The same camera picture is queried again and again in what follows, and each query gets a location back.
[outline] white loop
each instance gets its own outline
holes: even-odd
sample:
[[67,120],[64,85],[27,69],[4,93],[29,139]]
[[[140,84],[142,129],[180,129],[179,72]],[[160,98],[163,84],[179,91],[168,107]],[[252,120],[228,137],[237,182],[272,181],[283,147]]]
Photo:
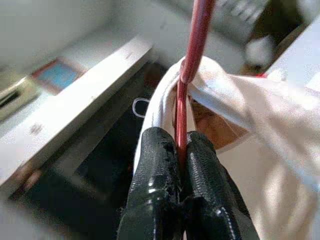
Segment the white loop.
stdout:
[[150,100],[146,99],[146,98],[143,98],[143,97],[138,97],[136,98],[133,103],[132,103],[132,112],[134,113],[134,115],[136,115],[138,118],[142,118],[144,119],[145,116],[144,115],[141,115],[139,113],[136,112],[136,104],[137,102],[139,101],[142,101],[142,102],[146,102],[146,103],[150,103]]

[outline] white cloth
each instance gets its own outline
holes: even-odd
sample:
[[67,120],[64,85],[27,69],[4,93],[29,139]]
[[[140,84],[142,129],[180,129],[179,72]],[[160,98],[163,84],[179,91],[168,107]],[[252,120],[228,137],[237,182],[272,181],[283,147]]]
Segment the white cloth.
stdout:
[[[161,127],[174,136],[175,86],[181,62],[168,70],[155,90],[141,133]],[[188,92],[200,104],[253,133],[218,152],[218,157],[239,187],[260,238],[308,239],[320,191],[318,92],[283,81],[230,75],[207,57],[202,58]],[[187,130],[195,130],[190,104],[187,116]]]

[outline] red cable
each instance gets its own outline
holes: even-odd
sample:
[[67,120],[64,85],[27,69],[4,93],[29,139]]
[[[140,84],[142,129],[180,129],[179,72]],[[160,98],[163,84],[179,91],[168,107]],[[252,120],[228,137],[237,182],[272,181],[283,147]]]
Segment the red cable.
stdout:
[[177,84],[175,142],[179,157],[180,172],[185,171],[187,156],[187,90],[197,73],[204,52],[208,29],[210,25],[214,0],[195,0],[191,19],[191,33],[186,51],[185,60],[182,62],[180,79]]

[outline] white wall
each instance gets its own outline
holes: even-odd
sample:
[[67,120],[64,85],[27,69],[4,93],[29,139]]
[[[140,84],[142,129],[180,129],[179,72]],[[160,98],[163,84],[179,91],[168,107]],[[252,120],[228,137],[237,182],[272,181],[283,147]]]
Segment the white wall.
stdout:
[[25,69],[106,24],[113,0],[1,0],[0,67]]
[[[169,67],[186,54],[191,19],[178,9],[162,0],[118,0],[115,12],[127,34],[140,33],[154,42],[163,65]],[[209,33],[204,54],[229,73],[236,73],[244,64],[243,47],[217,32]]]

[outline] white string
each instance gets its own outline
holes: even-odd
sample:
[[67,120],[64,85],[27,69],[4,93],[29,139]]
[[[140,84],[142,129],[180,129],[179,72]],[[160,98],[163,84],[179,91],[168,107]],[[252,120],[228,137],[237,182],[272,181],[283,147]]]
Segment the white string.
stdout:
[[136,104],[139,101],[150,103],[150,100],[148,100],[146,98],[143,98],[143,97],[137,97],[132,103],[132,112],[133,112],[133,114],[136,115],[138,118],[144,119],[145,115],[142,115],[142,114],[139,114],[139,113],[136,112]]

